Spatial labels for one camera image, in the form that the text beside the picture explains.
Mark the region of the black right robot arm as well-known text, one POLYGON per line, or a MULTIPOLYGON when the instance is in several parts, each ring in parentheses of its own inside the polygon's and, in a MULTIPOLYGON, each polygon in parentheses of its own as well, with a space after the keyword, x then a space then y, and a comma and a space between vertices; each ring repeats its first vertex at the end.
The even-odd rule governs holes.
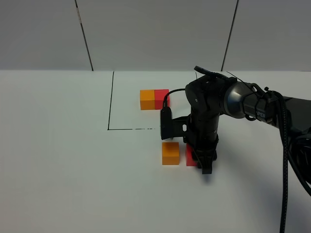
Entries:
POLYGON ((280 131, 286 160, 297 175, 311 178, 311 102, 285 97, 255 83, 195 67, 201 77, 185 87, 190 114, 173 120, 172 137, 182 137, 204 174, 217 158, 219 118, 260 121, 280 131))

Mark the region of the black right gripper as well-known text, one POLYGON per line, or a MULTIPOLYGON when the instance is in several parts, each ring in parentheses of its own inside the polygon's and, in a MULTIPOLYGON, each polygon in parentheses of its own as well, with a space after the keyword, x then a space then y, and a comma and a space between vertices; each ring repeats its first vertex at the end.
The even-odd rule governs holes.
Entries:
POLYGON ((217 159, 219 116, 218 111, 201 112, 192 107, 188 116, 173 120, 180 125, 180 131, 183 131, 182 126, 186 125, 187 129, 183 132, 184 142, 192 147, 192 160, 202 169, 202 174, 211 174, 212 163, 217 159))

